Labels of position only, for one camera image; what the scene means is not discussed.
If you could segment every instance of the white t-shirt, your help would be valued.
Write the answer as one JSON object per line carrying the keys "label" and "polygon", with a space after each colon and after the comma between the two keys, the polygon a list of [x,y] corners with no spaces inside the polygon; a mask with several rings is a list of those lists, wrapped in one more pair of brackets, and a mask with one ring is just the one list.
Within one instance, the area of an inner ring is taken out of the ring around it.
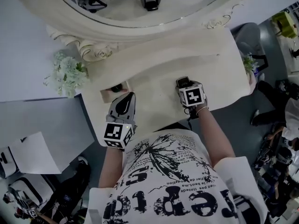
{"label": "white t-shirt", "polygon": [[89,196],[85,224],[259,224],[267,215],[245,157],[212,168],[199,136],[180,129],[129,142],[115,187]]}
{"label": "white t-shirt", "polygon": [[282,130],[282,137],[293,140],[299,137],[299,100],[290,98],[285,106],[286,127]]}

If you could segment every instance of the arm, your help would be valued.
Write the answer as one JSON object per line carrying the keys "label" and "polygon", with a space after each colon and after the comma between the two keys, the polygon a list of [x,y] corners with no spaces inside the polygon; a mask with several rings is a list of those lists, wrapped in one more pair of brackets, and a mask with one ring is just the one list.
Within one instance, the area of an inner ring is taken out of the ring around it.
{"label": "arm", "polygon": [[42,219],[44,219],[47,223],[49,224],[58,224],[57,222],[54,222],[51,218],[45,216],[44,214],[41,214],[39,211],[36,210],[36,214],[41,217]]}
{"label": "arm", "polygon": [[287,140],[294,140],[295,138],[299,137],[298,127],[284,127],[281,136]]}
{"label": "arm", "polygon": [[289,167],[287,167],[285,171],[285,176],[288,177],[289,175],[290,175],[290,170]]}
{"label": "arm", "polygon": [[58,224],[57,222],[54,222],[51,218],[45,216],[45,215],[40,215],[40,217],[42,219],[44,219],[46,222],[48,222],[49,224]]}
{"label": "arm", "polygon": [[275,135],[277,135],[278,133],[282,132],[283,129],[284,129],[284,126],[278,127],[278,129],[273,134],[269,134],[267,138],[269,140],[272,140],[275,137]]}
{"label": "arm", "polygon": [[275,184],[275,199],[277,200],[279,198],[279,192],[278,192],[278,182]]}
{"label": "arm", "polygon": [[113,188],[122,174],[122,151],[108,147],[100,176],[99,188]]}
{"label": "arm", "polygon": [[[202,107],[199,105],[196,110],[198,111]],[[202,109],[199,111],[198,117],[212,166],[214,167],[221,159],[234,158],[233,148],[211,112],[208,109]]]}

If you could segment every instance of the bracelet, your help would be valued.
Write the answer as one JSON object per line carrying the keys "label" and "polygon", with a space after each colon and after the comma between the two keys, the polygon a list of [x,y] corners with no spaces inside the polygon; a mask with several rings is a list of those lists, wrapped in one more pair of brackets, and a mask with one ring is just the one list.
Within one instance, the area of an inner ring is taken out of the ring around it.
{"label": "bracelet", "polygon": [[201,110],[203,110],[203,109],[209,109],[209,107],[207,107],[207,106],[202,107],[200,110],[198,110],[198,111],[196,112],[196,115],[198,115],[198,113],[199,113]]}

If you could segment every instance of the yellow object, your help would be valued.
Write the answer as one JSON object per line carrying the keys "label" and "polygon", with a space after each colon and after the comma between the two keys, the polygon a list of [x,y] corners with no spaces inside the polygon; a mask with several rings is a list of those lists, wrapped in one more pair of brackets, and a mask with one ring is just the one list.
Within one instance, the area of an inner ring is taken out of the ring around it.
{"label": "yellow object", "polygon": [[280,12],[272,17],[272,21],[276,23],[284,37],[295,38],[298,35],[297,27],[287,12]]}

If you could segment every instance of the white flower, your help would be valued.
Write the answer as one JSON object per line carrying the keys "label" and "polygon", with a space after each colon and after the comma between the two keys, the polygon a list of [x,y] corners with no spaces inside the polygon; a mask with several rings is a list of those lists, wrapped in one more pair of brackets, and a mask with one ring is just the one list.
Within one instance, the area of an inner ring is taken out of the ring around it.
{"label": "white flower", "polygon": [[87,70],[82,63],[62,52],[57,52],[54,58],[53,72],[45,78],[44,85],[50,84],[59,95],[64,90],[66,96],[72,98],[76,95],[76,89],[88,82]]}

